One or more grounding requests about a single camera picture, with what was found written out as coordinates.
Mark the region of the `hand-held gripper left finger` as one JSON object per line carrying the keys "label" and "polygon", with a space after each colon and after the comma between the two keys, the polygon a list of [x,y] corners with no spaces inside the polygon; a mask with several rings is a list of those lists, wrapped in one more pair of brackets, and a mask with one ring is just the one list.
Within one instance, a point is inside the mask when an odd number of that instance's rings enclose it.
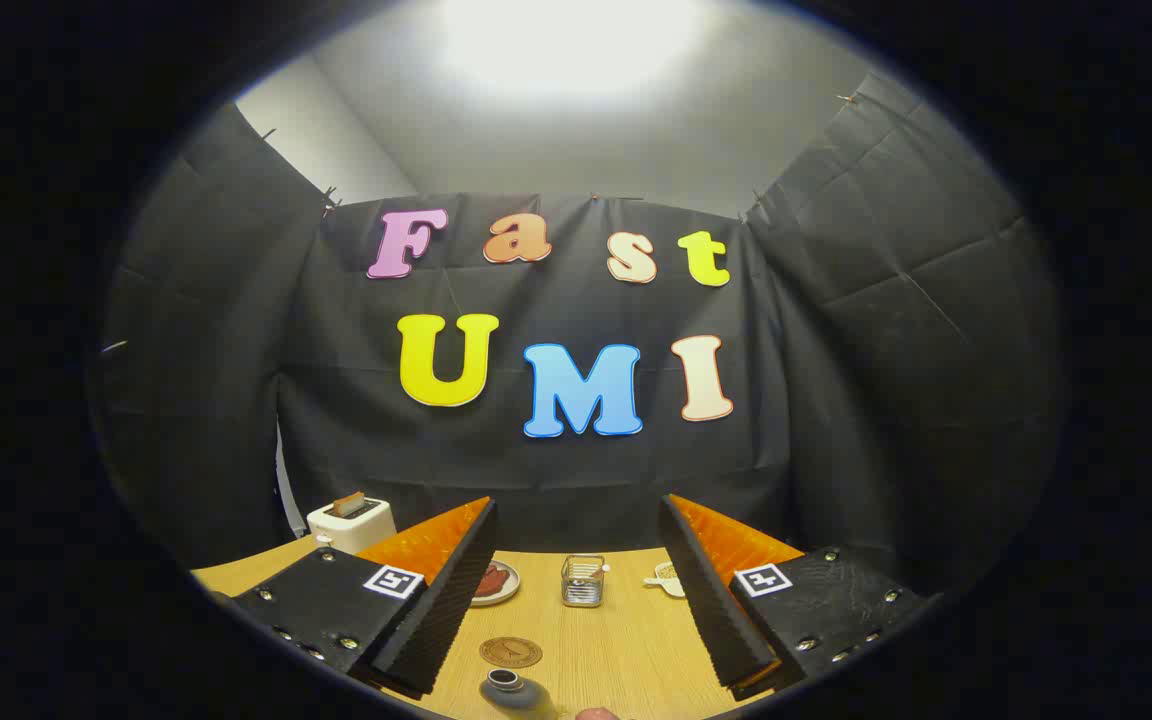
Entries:
{"label": "hand-held gripper left finger", "polygon": [[314,548],[233,609],[338,673],[419,700],[493,559],[497,518],[482,497],[357,553]]}

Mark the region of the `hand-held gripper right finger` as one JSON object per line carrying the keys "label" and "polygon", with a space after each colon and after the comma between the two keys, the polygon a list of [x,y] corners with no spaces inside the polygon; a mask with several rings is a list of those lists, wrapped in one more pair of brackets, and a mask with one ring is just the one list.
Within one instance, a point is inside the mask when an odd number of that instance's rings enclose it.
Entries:
{"label": "hand-held gripper right finger", "polygon": [[859,660],[931,602],[858,552],[801,551],[685,497],[664,497],[658,520],[710,664],[736,700]]}

